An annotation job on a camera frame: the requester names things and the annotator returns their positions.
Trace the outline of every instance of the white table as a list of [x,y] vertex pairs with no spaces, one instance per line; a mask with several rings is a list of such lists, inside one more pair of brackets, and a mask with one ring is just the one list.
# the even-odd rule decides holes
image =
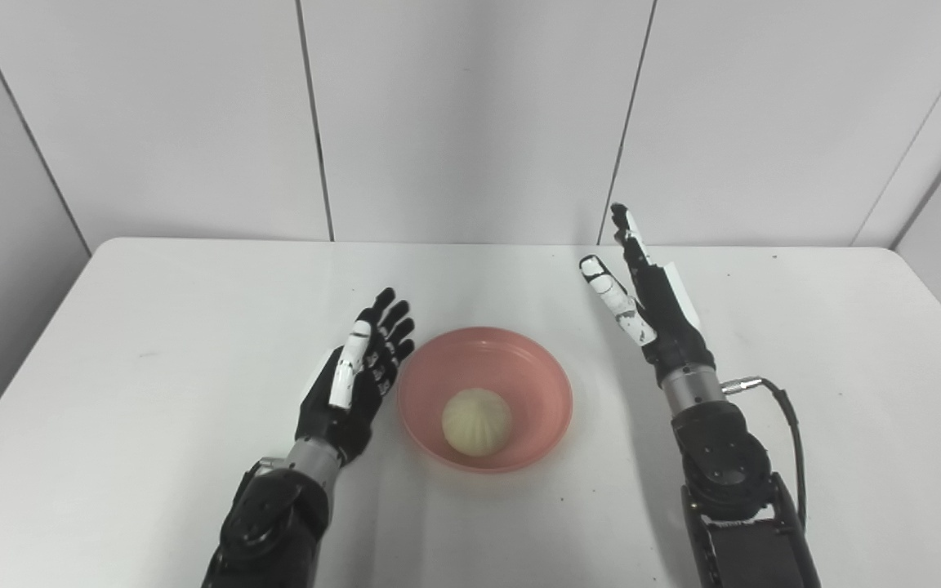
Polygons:
[[[314,365],[388,284],[419,342],[488,324],[542,343],[573,421],[544,461],[483,476],[429,461],[385,403],[318,586],[697,586],[666,401],[578,275],[598,249],[109,242],[0,402],[0,588],[197,586],[243,470],[290,447]],[[824,585],[941,586],[941,306],[910,269],[876,249],[653,256],[677,261],[725,379],[791,391]],[[792,483],[781,414],[751,394]]]

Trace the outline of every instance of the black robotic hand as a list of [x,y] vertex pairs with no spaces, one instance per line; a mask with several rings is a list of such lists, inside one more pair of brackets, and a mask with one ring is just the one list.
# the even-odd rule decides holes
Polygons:
[[[656,369],[670,404],[685,470],[685,521],[703,587],[818,588],[804,539],[801,438],[787,392],[757,376],[718,381],[714,356],[676,268],[653,264],[625,206],[614,204],[612,213],[637,298],[597,256],[583,258],[579,267]],[[756,386],[772,390],[791,425],[798,457],[797,511],[782,478],[772,471],[765,447],[747,430],[739,408],[725,398]],[[769,509],[772,516],[763,516]]]
[[306,588],[332,517],[340,468],[365,451],[373,418],[412,353],[408,302],[388,289],[359,314],[300,405],[285,458],[257,462],[235,493],[203,588]]
[[343,465],[365,451],[382,399],[414,349],[408,302],[392,302],[395,290],[388,287],[359,314],[347,343],[332,351],[300,405],[296,439],[325,440],[339,451]]

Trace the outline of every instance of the fingertip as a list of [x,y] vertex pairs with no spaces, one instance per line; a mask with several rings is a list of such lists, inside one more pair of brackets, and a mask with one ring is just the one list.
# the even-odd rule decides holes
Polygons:
[[384,317],[384,323],[382,323],[381,326],[389,331],[391,328],[395,327],[397,321],[402,320],[402,317],[407,314],[408,301],[399,301],[397,305],[393,305],[391,310],[388,311],[387,316]]
[[410,334],[414,328],[415,323],[411,320],[411,318],[407,318],[403,320],[402,323],[397,323],[397,325],[395,325],[395,329],[391,331],[391,334],[387,339],[392,342],[400,341],[406,338],[406,336]]
[[598,256],[586,256],[579,261],[579,273],[583,274],[583,278],[586,278],[587,282],[608,272],[609,268],[606,268],[605,265],[601,263],[601,259]]
[[402,344],[399,345],[399,348],[395,351],[395,357],[399,362],[403,362],[408,356],[411,356],[412,351],[416,349],[416,344],[412,342],[412,339],[406,339],[402,341]]
[[377,322],[378,316],[380,316],[380,312],[377,311],[376,306],[373,306],[371,309],[362,309],[362,312],[358,313],[358,318],[355,319],[355,323],[363,321],[363,323],[374,324]]
[[373,302],[372,307],[378,312],[382,312],[387,309],[387,306],[391,305],[391,302],[395,301],[396,297],[397,295],[392,287],[385,287],[380,294],[377,294],[377,301]]

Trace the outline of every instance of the panel seam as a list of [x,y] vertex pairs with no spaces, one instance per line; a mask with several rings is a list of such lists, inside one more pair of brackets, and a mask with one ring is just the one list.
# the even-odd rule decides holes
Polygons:
[[300,31],[303,74],[307,78],[307,103],[310,104],[310,124],[314,128],[314,149],[318,152],[318,178],[322,184],[322,202],[325,204],[325,225],[328,227],[329,242],[336,242],[336,232],[332,230],[332,205],[329,204],[329,186],[325,180],[325,156],[322,152],[322,134],[318,126],[318,106],[314,101],[314,81],[310,78],[310,53],[307,51],[307,33],[303,26],[303,5],[300,0],[296,0],[296,24]]
[[[927,124],[927,122],[929,122],[931,113],[933,113],[934,109],[936,109],[937,105],[939,104],[939,100],[941,100],[941,88],[939,89],[939,93],[936,94],[936,97],[934,98],[933,103],[931,103],[929,110],[925,112],[925,117],[923,117],[923,119],[921,120],[919,126],[917,127],[917,130],[914,131],[914,135],[912,135],[912,137],[910,138],[910,142],[908,142],[907,148],[903,151],[903,155],[899,156],[899,160],[896,162],[895,167],[892,168],[892,174],[889,175],[888,180],[886,180],[885,182],[885,185],[881,186],[881,191],[879,191],[879,193],[877,194],[877,198],[874,198],[873,204],[870,205],[869,211],[867,211],[866,216],[863,218],[863,223],[860,224],[858,230],[855,231],[855,235],[853,235],[849,245],[854,246],[855,243],[858,242],[859,235],[863,233],[863,228],[866,228],[866,224],[870,222],[870,217],[873,216],[873,212],[877,210],[877,205],[881,203],[881,200],[885,197],[885,193],[886,191],[888,191],[888,186],[892,184],[892,180],[895,179],[895,176],[899,174],[899,168],[903,167],[903,161],[907,159],[907,156],[910,155],[911,149],[914,148],[914,144],[917,142],[917,137],[920,136],[921,131],[925,130],[925,125]],[[921,202],[919,203],[919,206],[925,205],[925,202],[927,202],[926,198],[922,198]],[[911,220],[908,220],[907,224],[912,223],[912,218],[915,215],[917,215],[917,213],[918,213],[918,209],[915,208],[914,212],[911,214]]]
[[49,168],[49,163],[46,161],[45,155],[42,155],[42,148],[38,146],[38,141],[34,139],[30,124],[28,124],[27,119],[24,118],[24,113],[21,112],[20,105],[16,103],[16,97],[14,93],[12,93],[12,89],[10,89],[10,83],[7,82],[5,75],[2,74],[2,68],[0,68],[0,83],[2,83],[2,88],[7,93],[7,96],[10,97],[10,104],[16,113],[16,118],[20,120],[24,134],[27,136],[27,140],[30,141],[34,153],[38,156],[38,163],[42,165],[42,170],[46,172],[46,177],[49,178],[49,183],[53,186],[53,193],[56,194],[56,200],[60,201],[60,207],[64,209],[64,214],[68,217],[68,222],[71,223],[71,227],[74,228],[75,234],[78,236],[78,241],[82,243],[83,250],[86,251],[86,257],[93,257],[93,252],[89,248],[89,242],[86,241],[86,235],[83,234],[81,228],[78,227],[78,221],[75,220],[75,215],[71,212],[68,201],[64,199],[64,194],[60,191],[60,184],[56,183],[56,178],[53,176],[53,171]]
[[627,129],[631,125],[631,113],[634,112],[634,98],[638,94],[638,82],[641,81],[641,66],[645,63],[645,52],[649,49],[649,38],[653,34],[653,21],[656,20],[656,6],[658,0],[653,0],[653,7],[649,10],[649,23],[645,26],[645,38],[641,43],[641,55],[638,56],[638,69],[634,73],[634,86],[631,86],[631,100],[627,104],[627,118],[623,119],[623,132],[619,136],[619,149],[616,149],[616,163],[612,168],[612,179],[609,180],[609,193],[605,196],[604,210],[601,211],[601,226],[598,227],[598,238],[595,245],[601,245],[601,235],[604,233],[605,222],[609,219],[609,205],[612,204],[612,193],[616,187],[616,175],[619,174],[619,163],[623,160],[623,146],[627,142]]

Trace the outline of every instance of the white finger segment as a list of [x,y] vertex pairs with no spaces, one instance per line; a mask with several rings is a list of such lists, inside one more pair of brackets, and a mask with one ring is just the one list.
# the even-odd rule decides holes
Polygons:
[[609,312],[616,317],[616,323],[624,332],[634,339],[638,346],[647,345],[656,340],[656,332],[638,312],[638,301],[617,281],[611,273],[605,270],[604,265],[597,257],[587,257],[579,264],[579,271],[583,278],[593,287]]
[[642,256],[645,256],[645,260],[650,264],[653,263],[653,258],[649,257],[649,250],[645,249],[645,242],[641,241],[641,231],[638,230],[638,223],[635,223],[634,215],[631,215],[630,211],[627,211],[627,234],[625,234],[625,237],[637,241],[638,247],[641,248]]
[[337,370],[332,375],[332,388],[329,390],[329,405],[344,410],[350,409],[352,395],[354,395],[355,376],[362,371],[362,358],[369,347],[369,336],[372,334],[372,325],[359,320],[351,328],[347,342],[340,351],[340,360],[337,361]]
[[695,306],[692,305],[692,299],[688,297],[688,290],[685,283],[680,280],[680,273],[677,272],[677,265],[673,261],[663,266],[663,271],[667,274],[667,280],[670,283],[670,289],[677,298],[677,305],[680,306],[680,312],[684,314],[688,323],[695,327],[696,331],[702,332],[702,323],[699,321],[699,315],[695,312]]

